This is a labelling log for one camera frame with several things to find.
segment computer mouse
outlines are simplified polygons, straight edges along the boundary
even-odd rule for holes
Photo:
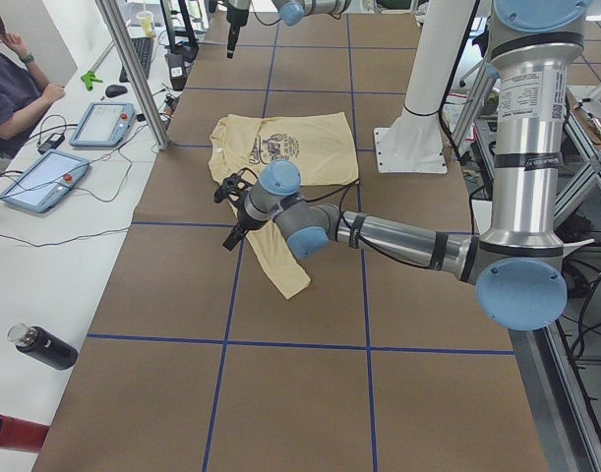
[[[105,96],[108,98],[114,98],[115,96],[122,95],[123,93],[127,93],[127,87],[125,86],[112,84],[111,86],[107,86],[105,89]]]

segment person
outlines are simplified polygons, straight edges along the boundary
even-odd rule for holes
[[[64,96],[64,88],[50,83],[18,34],[5,32],[0,17],[0,47],[18,55],[25,69],[0,52],[0,157],[14,157],[33,127],[50,106]]]

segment hand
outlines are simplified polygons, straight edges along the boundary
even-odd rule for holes
[[[20,59],[25,59],[30,54],[29,48],[23,41],[23,37],[19,34],[15,34],[13,32],[3,34],[3,42],[12,51],[18,54]]]
[[[66,92],[62,86],[56,86],[55,84],[49,84],[44,89],[42,93],[42,98],[44,98],[48,103],[55,103],[57,100],[62,98]]]

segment white desk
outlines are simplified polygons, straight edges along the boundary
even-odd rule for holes
[[[80,68],[66,85],[66,97],[56,102],[47,116],[61,114],[69,123],[77,123],[90,102],[100,101],[105,88],[118,83],[121,63],[114,48],[95,71],[96,76],[104,80],[103,84],[94,84],[93,91],[86,91],[80,80],[80,75],[92,66],[104,49],[105,45],[93,52],[87,65]],[[162,89],[162,83],[170,84],[163,55],[160,46],[151,65],[149,83],[152,93]],[[129,92],[113,100],[133,102],[140,112],[132,88],[128,84],[125,86]],[[164,93],[155,98],[160,104]],[[59,118],[50,118],[44,129],[61,122]],[[139,126],[139,123],[133,125],[127,139]],[[71,149],[68,145],[71,135],[72,131],[69,131],[60,149],[88,159],[97,159],[104,153],[102,150]],[[121,192],[112,203],[101,203],[87,193],[74,191],[47,214],[37,215],[0,202],[0,233],[39,244],[127,228],[157,151],[149,128],[144,128],[122,151],[133,164]],[[8,170],[24,170],[38,157],[32,142],[19,152]],[[128,162],[114,153],[106,161],[93,163],[80,187],[109,199],[116,193],[127,166]],[[8,179],[0,179],[0,193],[8,185]],[[61,246],[33,248],[0,237],[1,414],[47,425],[51,423],[72,369],[56,371],[21,354],[7,341],[7,331],[16,323],[41,325],[81,348],[124,238],[125,232],[120,232]],[[0,471],[31,470],[36,458],[36,454],[0,449]]]

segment watch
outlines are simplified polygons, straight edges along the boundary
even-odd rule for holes
[[[33,57],[33,54],[29,53],[29,56],[21,59],[21,62],[23,64],[30,64],[31,62],[35,61],[35,58]]]

